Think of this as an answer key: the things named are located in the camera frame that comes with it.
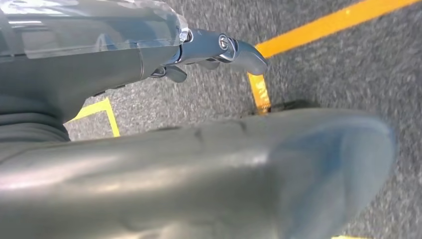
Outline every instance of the yellow tape line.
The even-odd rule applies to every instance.
[[[114,137],[120,136],[120,131],[117,126],[116,118],[114,117],[113,109],[111,107],[110,100],[105,98],[103,101],[97,102],[95,104],[83,107],[79,114],[70,122],[74,120],[79,120],[81,118],[96,114],[98,112],[105,111],[107,113],[108,121],[111,126]]]
[[[270,58],[419,1],[421,0],[360,1],[273,39],[259,43],[256,48],[265,58]],[[264,93],[259,93],[267,92],[266,87],[262,87],[265,86],[264,76],[248,75],[248,77],[258,111],[266,112],[266,109],[271,106],[271,104],[268,104],[270,99],[263,97]]]

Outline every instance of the bolt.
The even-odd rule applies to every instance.
[[[221,35],[220,39],[219,39],[219,43],[220,43],[220,47],[223,50],[227,50],[228,49],[228,38],[225,35]]]
[[[189,33],[186,32],[186,31],[183,31],[183,32],[180,33],[179,38],[180,38],[181,42],[185,42],[189,38]]]

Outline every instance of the yellow floor marking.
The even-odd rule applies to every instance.
[[[266,114],[271,107],[271,102],[270,97],[268,96],[267,86],[265,85],[264,76],[254,76],[248,73],[248,77],[258,114]]]
[[[259,43],[256,48],[265,58],[270,58],[419,1],[421,0],[360,1],[273,39]],[[264,76],[248,75],[248,77],[258,111],[266,112],[271,103]]]
[[[114,137],[120,136],[120,131],[117,126],[116,118],[114,117],[113,109],[111,107],[110,100],[105,98],[103,101],[97,102],[95,104],[83,107],[79,114],[71,121],[79,120],[81,118],[96,114],[98,112],[105,111],[107,113],[108,121],[111,126]]]

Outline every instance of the transparent plastic cover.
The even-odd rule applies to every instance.
[[[1,57],[177,46],[186,20],[154,0],[0,0]]]

